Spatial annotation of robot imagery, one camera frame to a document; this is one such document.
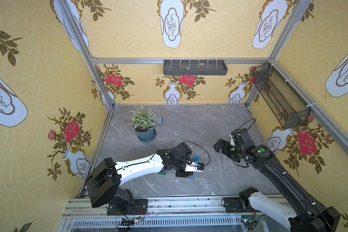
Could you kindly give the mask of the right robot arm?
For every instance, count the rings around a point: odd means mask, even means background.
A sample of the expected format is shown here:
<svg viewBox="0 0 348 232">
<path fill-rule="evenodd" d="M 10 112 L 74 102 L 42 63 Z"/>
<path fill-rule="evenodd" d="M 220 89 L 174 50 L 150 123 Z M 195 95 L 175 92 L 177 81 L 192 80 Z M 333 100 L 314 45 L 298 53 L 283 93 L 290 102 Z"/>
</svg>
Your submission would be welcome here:
<svg viewBox="0 0 348 232">
<path fill-rule="evenodd" d="M 220 139 L 214 150 L 234 162 L 244 160 L 267 177 L 290 207 L 285 207 L 249 187 L 239 193 L 242 210 L 262 212 L 291 232 L 334 232 L 340 213 L 334 207 L 325 207 L 309 194 L 282 166 L 275 154 L 265 145 L 256 146 L 246 128 L 231 132 L 231 140 Z"/>
</svg>

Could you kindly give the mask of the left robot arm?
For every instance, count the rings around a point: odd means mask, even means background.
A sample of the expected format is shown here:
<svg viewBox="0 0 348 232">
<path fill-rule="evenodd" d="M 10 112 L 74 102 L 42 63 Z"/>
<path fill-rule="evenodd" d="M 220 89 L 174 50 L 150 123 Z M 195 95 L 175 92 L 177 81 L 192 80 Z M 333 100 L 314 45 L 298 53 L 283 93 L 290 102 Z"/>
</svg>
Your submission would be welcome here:
<svg viewBox="0 0 348 232">
<path fill-rule="evenodd" d="M 159 149 L 152 155 L 131 161 L 104 159 L 86 178 L 91 207 L 112 206 L 120 214 L 130 214 L 136 203 L 130 190 L 120 186 L 136 178 L 175 170 L 180 176 L 202 172 L 204 164 L 190 156 L 191 148 L 184 142 L 171 149 Z"/>
</svg>

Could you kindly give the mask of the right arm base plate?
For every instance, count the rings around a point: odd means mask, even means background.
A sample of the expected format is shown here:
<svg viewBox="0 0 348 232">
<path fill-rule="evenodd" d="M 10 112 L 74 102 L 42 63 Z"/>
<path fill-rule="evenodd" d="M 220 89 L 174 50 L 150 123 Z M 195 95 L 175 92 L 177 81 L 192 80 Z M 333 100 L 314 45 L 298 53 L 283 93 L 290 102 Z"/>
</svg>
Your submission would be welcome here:
<svg viewBox="0 0 348 232">
<path fill-rule="evenodd" d="M 247 206 L 246 201 L 239 197 L 223 198 L 221 205 L 225 207 L 226 213 L 250 212 L 250 208 Z"/>
</svg>

